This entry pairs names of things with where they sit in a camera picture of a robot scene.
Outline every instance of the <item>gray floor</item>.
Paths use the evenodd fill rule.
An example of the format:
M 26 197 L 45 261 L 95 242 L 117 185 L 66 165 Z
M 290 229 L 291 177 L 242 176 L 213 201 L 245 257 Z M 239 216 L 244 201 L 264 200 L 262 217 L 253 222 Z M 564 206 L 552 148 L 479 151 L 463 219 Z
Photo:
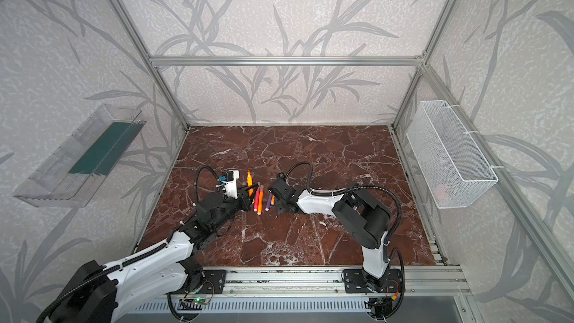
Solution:
M 176 323 L 171 314 L 126 314 L 118 323 Z M 362 313 L 200 314 L 193 323 L 372 323 Z M 408 297 L 387 322 L 462 323 L 452 297 Z

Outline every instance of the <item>transparent container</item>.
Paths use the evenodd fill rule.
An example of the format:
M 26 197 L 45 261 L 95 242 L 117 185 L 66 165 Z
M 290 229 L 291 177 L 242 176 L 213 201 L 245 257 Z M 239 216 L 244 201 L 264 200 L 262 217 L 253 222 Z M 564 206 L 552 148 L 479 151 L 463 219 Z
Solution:
M 14 193 L 37 207 L 85 207 L 146 121 L 100 106 Z
M 421 101 L 407 138 L 438 208 L 462 208 L 498 182 L 456 113 L 444 100 Z

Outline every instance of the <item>reddish-brown marble surface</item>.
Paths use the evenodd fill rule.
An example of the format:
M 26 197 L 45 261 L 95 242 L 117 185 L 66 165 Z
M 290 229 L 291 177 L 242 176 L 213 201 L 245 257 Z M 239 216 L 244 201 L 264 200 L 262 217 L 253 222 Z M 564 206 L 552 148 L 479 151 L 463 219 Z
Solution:
M 386 126 L 192 127 L 139 249 L 167 237 L 193 212 L 196 167 L 208 164 L 216 172 L 238 169 L 243 184 L 250 169 L 254 181 L 268 187 L 278 172 L 287 172 L 299 161 L 314 164 L 311 186 L 315 189 L 338 189 L 357 182 L 385 186 L 397 193 L 403 202 L 403 220 L 392 237 L 391 248 L 399 247 L 405 264 L 434 265 Z M 289 182 L 303 186 L 305 178 L 306 167 L 301 166 L 293 171 Z M 201 198 L 213 190 L 213 177 L 202 172 L 199 186 Z M 372 194 L 394 214 L 396 209 L 389 197 L 379 191 Z M 361 246 L 334 217 L 277 215 L 273 206 L 261 216 L 253 211 L 238 213 L 230 230 L 195 257 L 204 266 L 363 263 Z

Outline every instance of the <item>purple marker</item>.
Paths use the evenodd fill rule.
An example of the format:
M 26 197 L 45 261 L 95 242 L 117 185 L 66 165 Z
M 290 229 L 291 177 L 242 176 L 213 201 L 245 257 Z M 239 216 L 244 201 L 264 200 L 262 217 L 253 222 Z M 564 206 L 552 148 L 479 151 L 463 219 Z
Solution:
M 273 198 L 273 195 L 270 194 L 269 198 L 267 199 L 267 206 L 265 206 L 265 211 L 269 211 L 269 207 L 271 207 L 271 199 Z

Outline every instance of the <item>side wall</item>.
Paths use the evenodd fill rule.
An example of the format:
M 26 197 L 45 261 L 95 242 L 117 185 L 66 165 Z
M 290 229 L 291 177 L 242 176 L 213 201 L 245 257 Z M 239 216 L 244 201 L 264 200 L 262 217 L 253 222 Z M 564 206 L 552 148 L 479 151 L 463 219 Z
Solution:
M 574 257 L 574 9 L 571 0 L 462 0 L 430 64 Z M 422 80 L 398 125 L 450 263 L 461 264 L 488 322 L 572 322 L 574 308 L 496 188 L 438 210 L 405 137 Z
M 421 55 L 445 0 L 122 0 L 152 55 Z M 164 68 L 194 124 L 391 123 L 412 68 Z
M 105 0 L 0 0 L 0 47 L 0 320 L 34 322 L 87 259 L 129 253 L 184 131 Z M 103 103 L 147 124 L 88 205 L 12 197 Z

